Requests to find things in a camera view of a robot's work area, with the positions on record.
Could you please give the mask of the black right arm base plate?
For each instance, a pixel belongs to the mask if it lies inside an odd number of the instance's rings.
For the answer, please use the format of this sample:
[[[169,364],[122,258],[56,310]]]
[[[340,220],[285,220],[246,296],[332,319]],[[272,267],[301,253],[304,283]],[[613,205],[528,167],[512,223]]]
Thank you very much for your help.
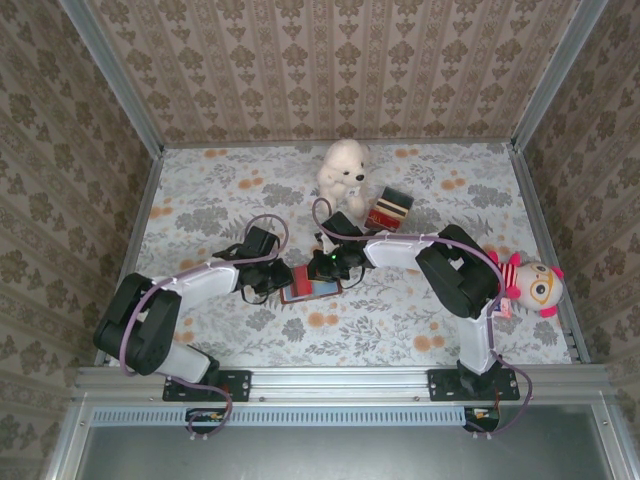
[[[501,368],[476,375],[454,369],[430,369],[427,386],[432,401],[515,401],[520,399],[515,372]]]

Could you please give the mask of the red credit card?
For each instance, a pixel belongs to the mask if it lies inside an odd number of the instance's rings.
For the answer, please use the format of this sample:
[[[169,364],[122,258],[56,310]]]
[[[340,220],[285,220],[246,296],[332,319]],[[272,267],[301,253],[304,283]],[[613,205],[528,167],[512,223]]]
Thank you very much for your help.
[[[293,269],[294,282],[291,285],[292,295],[297,297],[306,297],[313,293],[313,285],[308,276],[308,267],[306,265],[297,266]]]

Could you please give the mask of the white plush bear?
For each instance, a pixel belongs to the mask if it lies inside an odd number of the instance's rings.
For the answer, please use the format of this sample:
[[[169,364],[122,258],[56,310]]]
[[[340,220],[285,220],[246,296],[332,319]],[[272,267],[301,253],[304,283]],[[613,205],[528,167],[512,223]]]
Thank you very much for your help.
[[[329,147],[316,178],[319,196],[328,202],[331,211],[345,201],[352,216],[364,216],[370,158],[370,148],[353,139],[339,140]]]

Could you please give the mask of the aluminium mounting rail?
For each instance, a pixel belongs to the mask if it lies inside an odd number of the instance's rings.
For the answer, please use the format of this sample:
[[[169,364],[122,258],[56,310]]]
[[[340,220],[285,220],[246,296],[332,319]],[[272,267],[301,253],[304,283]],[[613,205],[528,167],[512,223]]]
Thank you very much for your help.
[[[409,405],[431,400],[423,367],[265,367],[252,369],[251,404]],[[596,364],[525,365],[532,403],[587,404],[612,400],[606,370]],[[143,405],[162,401],[163,378],[126,377],[116,368],[80,370],[71,401]]]

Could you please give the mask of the small circuit board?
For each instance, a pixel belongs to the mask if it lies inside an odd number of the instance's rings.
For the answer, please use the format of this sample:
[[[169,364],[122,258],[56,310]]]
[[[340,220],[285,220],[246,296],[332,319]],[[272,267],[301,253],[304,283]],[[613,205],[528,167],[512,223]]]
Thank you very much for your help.
[[[185,414],[185,428],[195,435],[209,435],[219,426],[225,415],[223,408],[189,409]]]
[[[500,412],[497,407],[465,407],[465,425],[471,433],[493,432],[498,428]]]

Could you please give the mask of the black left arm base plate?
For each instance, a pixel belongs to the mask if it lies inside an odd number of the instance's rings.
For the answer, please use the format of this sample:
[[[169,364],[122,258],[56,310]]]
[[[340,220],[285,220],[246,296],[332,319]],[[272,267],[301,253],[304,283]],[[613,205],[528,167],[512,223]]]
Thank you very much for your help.
[[[216,370],[208,372],[200,386],[214,386],[225,391],[233,401],[248,402],[252,384],[250,370]],[[166,380],[162,398],[166,402],[224,402],[224,396],[210,389],[187,387],[174,379]]]

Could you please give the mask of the plush doll with glasses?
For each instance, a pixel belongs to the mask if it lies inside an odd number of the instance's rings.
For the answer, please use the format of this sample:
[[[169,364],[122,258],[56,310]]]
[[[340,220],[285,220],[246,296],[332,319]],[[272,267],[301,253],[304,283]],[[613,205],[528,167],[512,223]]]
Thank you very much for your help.
[[[510,318],[513,302],[537,312],[542,318],[557,314],[564,291],[564,273],[559,267],[540,262],[523,263],[518,253],[512,254],[506,263],[499,261],[495,251],[490,251],[488,256],[501,271],[506,287],[505,298],[494,309],[496,316]]]

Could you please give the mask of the brown leather card holder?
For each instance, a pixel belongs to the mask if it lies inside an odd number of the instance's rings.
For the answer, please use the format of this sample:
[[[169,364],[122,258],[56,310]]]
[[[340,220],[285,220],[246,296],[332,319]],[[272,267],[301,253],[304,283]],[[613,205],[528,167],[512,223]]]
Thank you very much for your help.
[[[292,295],[292,291],[291,291],[291,286],[284,292],[284,294],[282,296],[280,296],[281,302],[283,304],[293,304],[293,303],[299,303],[299,302],[303,302],[303,301],[310,301],[310,300],[315,300],[315,299],[319,299],[319,298],[324,298],[324,297],[317,297],[317,296],[313,296],[308,295],[306,297],[297,297],[295,298]]]

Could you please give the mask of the grey metal panel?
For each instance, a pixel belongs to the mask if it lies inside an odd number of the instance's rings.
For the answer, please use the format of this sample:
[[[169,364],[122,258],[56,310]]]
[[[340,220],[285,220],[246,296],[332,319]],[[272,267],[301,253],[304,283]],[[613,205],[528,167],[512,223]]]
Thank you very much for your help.
[[[72,409],[45,480],[640,480],[620,411],[532,407],[491,437],[460,427],[98,426]]]

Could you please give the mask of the aluminium frame post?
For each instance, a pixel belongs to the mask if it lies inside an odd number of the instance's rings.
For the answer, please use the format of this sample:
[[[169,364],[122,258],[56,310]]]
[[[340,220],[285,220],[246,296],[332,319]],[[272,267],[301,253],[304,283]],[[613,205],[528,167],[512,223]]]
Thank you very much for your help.
[[[580,1],[515,128],[511,138],[515,150],[522,151],[529,143],[607,3],[608,0]]]
[[[164,141],[158,128],[148,115],[142,97],[136,92],[124,68],[117,58],[107,35],[99,25],[85,0],[59,0],[96,65],[112,89],[120,106],[153,161],[157,161],[164,149]]]

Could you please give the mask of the aluminium side rail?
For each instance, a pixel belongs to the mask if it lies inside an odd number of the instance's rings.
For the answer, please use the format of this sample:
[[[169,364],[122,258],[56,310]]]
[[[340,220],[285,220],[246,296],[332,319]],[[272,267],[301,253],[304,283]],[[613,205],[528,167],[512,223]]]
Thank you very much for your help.
[[[554,249],[551,235],[549,233],[524,154],[520,149],[514,147],[510,143],[507,144],[507,147],[511,165],[521,193],[521,198],[535,238],[539,257],[544,263],[559,266],[560,262]],[[568,351],[574,363],[590,364],[592,359],[588,352],[584,336],[581,332],[566,280],[563,280],[563,283],[564,292],[558,305],[558,319],[565,333]]]
[[[136,265],[141,250],[141,245],[144,239],[144,234],[153,207],[156,191],[158,189],[160,176],[164,165],[164,152],[161,151],[156,156],[151,164],[148,179],[145,184],[143,196],[139,206],[139,210],[134,222],[133,229],[129,244],[127,247],[126,255],[122,268],[120,270],[119,278],[116,283],[115,294],[118,294],[122,282],[126,277],[136,271]]]

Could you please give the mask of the floral table cloth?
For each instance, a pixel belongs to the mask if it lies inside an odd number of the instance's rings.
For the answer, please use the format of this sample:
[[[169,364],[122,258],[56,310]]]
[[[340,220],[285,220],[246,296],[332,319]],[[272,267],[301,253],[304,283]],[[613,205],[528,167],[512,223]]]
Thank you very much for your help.
[[[137,259],[148,277],[174,274],[243,239],[248,222],[288,238],[296,267],[318,244],[316,176],[323,145],[172,149]],[[385,187],[412,196],[408,234],[462,227],[484,250],[524,261],[538,248],[503,143],[378,144],[367,165],[368,200]],[[284,304],[250,294],[213,297],[179,318],[174,338],[223,365],[451,365],[460,342],[453,315],[418,271],[354,270],[339,295]]]

